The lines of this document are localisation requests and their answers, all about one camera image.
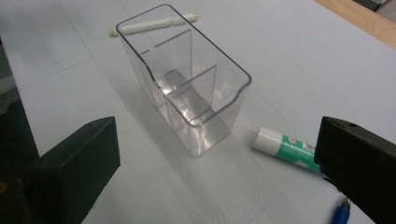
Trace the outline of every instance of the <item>white table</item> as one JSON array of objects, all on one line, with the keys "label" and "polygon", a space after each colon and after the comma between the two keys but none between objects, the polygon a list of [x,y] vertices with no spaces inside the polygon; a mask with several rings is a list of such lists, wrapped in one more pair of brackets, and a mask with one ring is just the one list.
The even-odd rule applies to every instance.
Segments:
[{"label": "white table", "polygon": [[[315,144],[327,115],[395,143],[396,51],[314,1],[166,1],[200,14],[196,27],[253,77],[233,136],[193,159],[107,35],[161,3],[0,1],[0,35],[40,155],[116,117],[121,167],[84,223],[328,223],[342,194],[250,142],[265,126]],[[352,206],[349,223],[373,222]]]}]

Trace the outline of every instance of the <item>green label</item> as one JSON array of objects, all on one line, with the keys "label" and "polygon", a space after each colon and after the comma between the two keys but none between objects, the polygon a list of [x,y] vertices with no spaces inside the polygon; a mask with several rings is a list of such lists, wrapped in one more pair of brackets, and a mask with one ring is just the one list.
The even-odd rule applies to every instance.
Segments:
[{"label": "green label", "polygon": [[314,147],[283,135],[276,156],[319,173],[319,166],[314,163],[314,154]]}]

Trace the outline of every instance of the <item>clear plastic organizer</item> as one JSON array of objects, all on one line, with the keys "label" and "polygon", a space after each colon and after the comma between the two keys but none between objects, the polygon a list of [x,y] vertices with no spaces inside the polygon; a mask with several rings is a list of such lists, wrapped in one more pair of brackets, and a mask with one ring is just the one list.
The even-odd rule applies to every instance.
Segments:
[{"label": "clear plastic organizer", "polygon": [[[123,33],[142,24],[151,30]],[[116,29],[142,91],[193,157],[230,133],[251,82],[246,71],[169,5]]]}]

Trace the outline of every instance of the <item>white cap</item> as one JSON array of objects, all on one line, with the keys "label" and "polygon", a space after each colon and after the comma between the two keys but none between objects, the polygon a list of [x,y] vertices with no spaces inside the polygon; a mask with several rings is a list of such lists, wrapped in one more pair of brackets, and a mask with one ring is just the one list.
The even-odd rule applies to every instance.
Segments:
[{"label": "white cap", "polygon": [[282,133],[260,127],[251,146],[275,156],[282,144],[282,138]]}]

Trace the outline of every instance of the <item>black object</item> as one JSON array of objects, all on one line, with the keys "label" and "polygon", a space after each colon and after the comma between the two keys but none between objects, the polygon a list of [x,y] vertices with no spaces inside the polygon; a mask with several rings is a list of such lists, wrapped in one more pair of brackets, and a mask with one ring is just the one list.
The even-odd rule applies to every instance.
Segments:
[{"label": "black object", "polygon": [[396,146],[348,121],[324,117],[315,163],[376,223],[396,220]]},{"label": "black object", "polygon": [[[0,223],[81,223],[119,166],[115,119],[88,123],[35,161],[24,184],[0,180],[7,186],[0,190]],[[21,209],[12,204],[25,202],[28,208],[22,212],[27,218],[20,222]],[[3,220],[1,213],[15,219]]]},{"label": "black object", "polygon": [[374,12],[378,10],[381,4],[378,4],[372,0],[353,0],[354,2],[358,3],[359,5],[366,7]]},{"label": "black object", "polygon": [[21,100],[0,116],[0,179],[24,178],[29,165],[38,159],[35,140]]}]

